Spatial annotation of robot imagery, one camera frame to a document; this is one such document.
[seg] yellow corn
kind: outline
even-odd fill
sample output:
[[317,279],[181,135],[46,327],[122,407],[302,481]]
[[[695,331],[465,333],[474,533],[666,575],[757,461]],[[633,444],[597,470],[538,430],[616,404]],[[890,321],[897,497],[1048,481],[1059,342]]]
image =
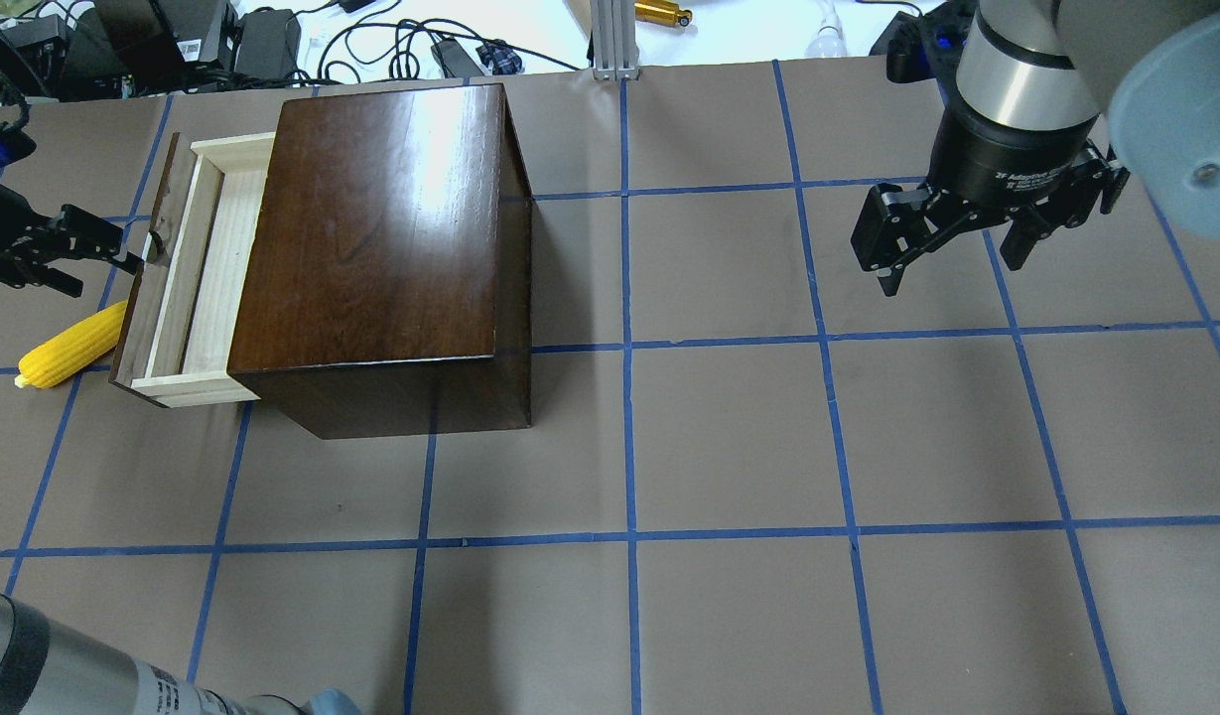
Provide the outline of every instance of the yellow corn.
[[46,388],[83,371],[120,343],[126,305],[128,300],[120,300],[34,348],[18,361],[21,375],[13,378],[13,384]]

